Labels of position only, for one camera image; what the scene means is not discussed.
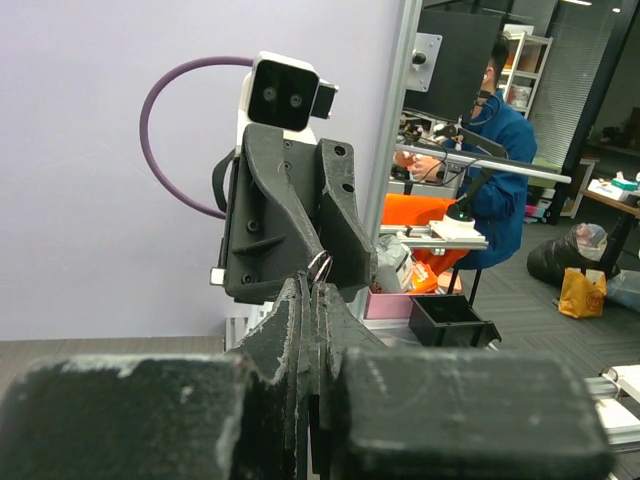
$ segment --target blue jacket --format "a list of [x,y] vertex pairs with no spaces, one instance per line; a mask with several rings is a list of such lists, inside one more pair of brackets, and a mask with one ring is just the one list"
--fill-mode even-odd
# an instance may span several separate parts
[[[494,110],[499,106],[495,118],[484,125],[467,128],[502,145],[510,160],[531,163],[538,148],[531,124],[504,102],[501,90],[487,102]],[[472,123],[490,118],[494,110],[484,107]],[[483,153],[464,144],[462,149]],[[468,176],[475,177],[479,173],[480,169],[471,168]],[[509,259],[520,248],[527,184],[528,177],[524,175],[496,172],[478,191],[471,201],[471,215],[476,221],[476,230],[487,238],[489,246],[487,250],[471,251],[456,267],[461,270],[490,268]],[[467,188],[465,185],[459,194]]]

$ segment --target black plastic bin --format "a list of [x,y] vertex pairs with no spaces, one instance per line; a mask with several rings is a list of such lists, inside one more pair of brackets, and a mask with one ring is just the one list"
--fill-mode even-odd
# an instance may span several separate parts
[[413,296],[409,328],[425,347],[484,348],[502,341],[493,322],[482,320],[464,295]]

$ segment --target yellow bag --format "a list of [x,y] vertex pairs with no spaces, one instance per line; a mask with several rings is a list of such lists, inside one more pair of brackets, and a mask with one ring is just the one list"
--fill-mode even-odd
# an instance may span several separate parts
[[603,272],[579,268],[564,271],[558,311],[572,318],[601,317],[607,296],[607,279]]

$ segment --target white cabinet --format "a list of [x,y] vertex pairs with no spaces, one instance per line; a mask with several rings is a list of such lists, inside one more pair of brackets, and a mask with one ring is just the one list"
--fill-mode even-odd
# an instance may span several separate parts
[[505,101],[528,118],[553,39],[527,33],[507,35],[511,48],[499,85]]

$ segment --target black hair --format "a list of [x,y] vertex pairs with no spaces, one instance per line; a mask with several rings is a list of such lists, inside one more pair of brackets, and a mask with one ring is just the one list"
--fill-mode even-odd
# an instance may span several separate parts
[[504,33],[500,33],[498,38],[496,38],[496,42],[493,44],[493,50],[491,50],[491,63],[495,70],[496,86],[500,81],[500,75],[502,75],[502,70],[504,70],[508,58],[509,38]]

